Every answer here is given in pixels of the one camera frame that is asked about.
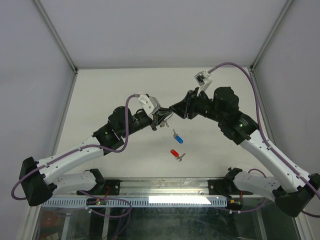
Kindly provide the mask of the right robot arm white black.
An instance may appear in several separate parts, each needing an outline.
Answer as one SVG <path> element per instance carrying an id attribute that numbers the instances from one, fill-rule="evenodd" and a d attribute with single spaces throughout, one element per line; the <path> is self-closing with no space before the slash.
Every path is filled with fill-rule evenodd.
<path id="1" fill-rule="evenodd" d="M 259 177 L 230 168 L 223 178 L 224 196 L 238 190 L 251 192 L 273 201 L 283 213 L 295 218 L 318 193 L 320 175 L 299 168 L 269 139 L 263 138 L 256 121 L 239 110 L 239 97 L 231 87 L 217 88 L 213 98 L 204 91 L 190 90 L 169 109 L 182 119 L 200 115 L 217 122 L 225 137 L 252 154 L 274 177 Z"/>

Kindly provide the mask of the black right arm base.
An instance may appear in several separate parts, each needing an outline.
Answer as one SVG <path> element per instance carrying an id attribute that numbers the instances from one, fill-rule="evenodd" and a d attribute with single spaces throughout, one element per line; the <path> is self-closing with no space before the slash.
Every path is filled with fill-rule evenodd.
<path id="1" fill-rule="evenodd" d="M 240 195 L 241 191 L 235 186 L 233 180 L 242 171 L 240 168 L 230 167 L 228 173 L 223 178 L 209 179 L 207 181 L 209 195 L 222 195 L 227 198 L 231 198 L 232 195 Z"/>

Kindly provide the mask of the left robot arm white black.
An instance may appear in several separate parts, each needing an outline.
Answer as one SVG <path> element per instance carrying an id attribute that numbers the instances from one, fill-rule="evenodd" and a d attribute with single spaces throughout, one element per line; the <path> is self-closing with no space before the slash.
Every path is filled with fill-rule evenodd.
<path id="1" fill-rule="evenodd" d="M 29 206 L 35 207 L 61 193 L 102 193 L 105 179 L 97 168 L 83 173 L 70 174 L 69 171 L 109 153 L 123 152 L 130 135 L 146 127 L 155 131 L 171 113 L 169 108 L 159 107 L 151 114 L 147 114 L 143 108 L 132 114 L 128 107 L 120 106 L 112 112 L 104 126 L 82 143 L 47 158 L 26 158 L 22 162 L 17 182 L 24 192 L 23 199 Z"/>

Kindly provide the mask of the key with red tag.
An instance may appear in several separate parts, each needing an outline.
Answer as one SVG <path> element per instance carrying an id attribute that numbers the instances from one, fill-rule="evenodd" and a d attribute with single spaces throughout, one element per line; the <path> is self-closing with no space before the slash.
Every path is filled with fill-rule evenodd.
<path id="1" fill-rule="evenodd" d="M 175 159 L 178 161 L 178 162 L 181 162 L 183 160 L 183 157 L 186 155 L 185 153 L 183 154 L 179 154 L 176 150 L 174 149 L 171 149 L 170 150 L 170 153 L 175 157 Z"/>

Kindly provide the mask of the key with blue tag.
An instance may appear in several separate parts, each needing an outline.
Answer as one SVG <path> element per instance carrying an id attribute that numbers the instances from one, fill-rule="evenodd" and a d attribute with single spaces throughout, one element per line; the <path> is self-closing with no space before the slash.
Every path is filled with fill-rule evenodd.
<path id="1" fill-rule="evenodd" d="M 183 139 L 176 133 L 176 131 L 173 129 L 173 138 L 180 144 L 182 144 L 184 141 Z"/>

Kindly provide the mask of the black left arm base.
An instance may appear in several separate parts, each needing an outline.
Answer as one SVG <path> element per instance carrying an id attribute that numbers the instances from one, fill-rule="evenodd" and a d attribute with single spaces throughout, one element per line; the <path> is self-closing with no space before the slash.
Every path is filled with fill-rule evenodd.
<path id="1" fill-rule="evenodd" d="M 84 171 L 84 173 L 91 173 L 94 176 L 95 185 L 88 190 L 83 190 L 93 196 L 118 196 L 120 194 L 121 180 L 104 178 L 97 168 Z"/>

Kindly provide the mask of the metal keyring with clips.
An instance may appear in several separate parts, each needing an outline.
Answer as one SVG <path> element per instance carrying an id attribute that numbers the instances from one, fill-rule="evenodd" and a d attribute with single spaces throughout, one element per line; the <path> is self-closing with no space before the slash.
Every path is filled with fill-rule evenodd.
<path id="1" fill-rule="evenodd" d="M 160 123 L 159 123 L 158 126 L 159 126 L 160 128 L 164 128 L 164 127 L 169 128 L 170 126 L 169 126 L 169 124 L 168 124 L 168 120 L 169 120 L 173 115 L 174 115 L 173 112 L 172 112 L 171 114 L 167 115 L 165 118 L 163 118 L 163 119 L 160 121 Z"/>

